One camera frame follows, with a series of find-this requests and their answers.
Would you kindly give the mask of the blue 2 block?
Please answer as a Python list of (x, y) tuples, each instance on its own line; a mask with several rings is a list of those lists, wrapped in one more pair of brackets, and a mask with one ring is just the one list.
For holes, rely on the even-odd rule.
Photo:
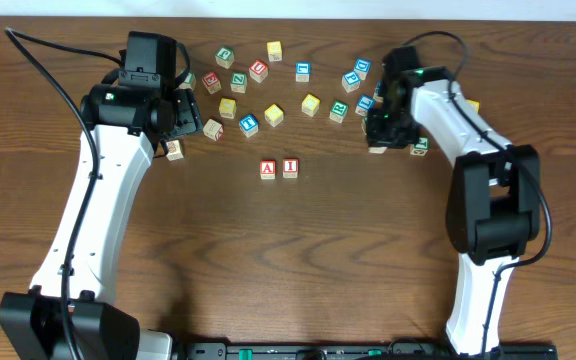
[(387, 149), (387, 147), (368, 147), (368, 152), (371, 154), (383, 154)]

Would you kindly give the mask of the red A block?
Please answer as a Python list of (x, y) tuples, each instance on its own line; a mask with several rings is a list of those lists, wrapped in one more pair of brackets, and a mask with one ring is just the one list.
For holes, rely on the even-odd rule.
[(262, 160), (259, 166), (259, 173), (262, 180), (274, 180), (276, 177), (276, 161)]

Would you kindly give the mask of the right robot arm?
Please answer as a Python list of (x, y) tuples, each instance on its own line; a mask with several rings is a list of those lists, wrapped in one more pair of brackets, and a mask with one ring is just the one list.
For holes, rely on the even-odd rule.
[(411, 45), (382, 62), (383, 103), (363, 121), (371, 148), (420, 144), (422, 131), (452, 166), (445, 224), (459, 254), (455, 301), (446, 335), (457, 356), (491, 358), (512, 271), (536, 262), (527, 244), (552, 218), (540, 188), (540, 161), (492, 129), (445, 67), (424, 67)]

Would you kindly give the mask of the red I block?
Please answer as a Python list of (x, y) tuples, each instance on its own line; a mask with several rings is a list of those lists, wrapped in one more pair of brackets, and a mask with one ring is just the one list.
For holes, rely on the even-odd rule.
[(282, 175), (285, 179), (294, 179), (299, 175), (299, 160), (296, 158), (285, 158), (283, 160)]

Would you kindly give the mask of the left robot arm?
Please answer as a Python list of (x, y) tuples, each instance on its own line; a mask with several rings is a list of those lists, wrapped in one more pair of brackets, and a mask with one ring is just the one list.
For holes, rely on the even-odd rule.
[(115, 68), (71, 104), (81, 147), (51, 248), (24, 293), (7, 292), (0, 326), (22, 359), (182, 359), (171, 335), (119, 310), (117, 269), (140, 183), (168, 140), (200, 127), (175, 39), (133, 31)]

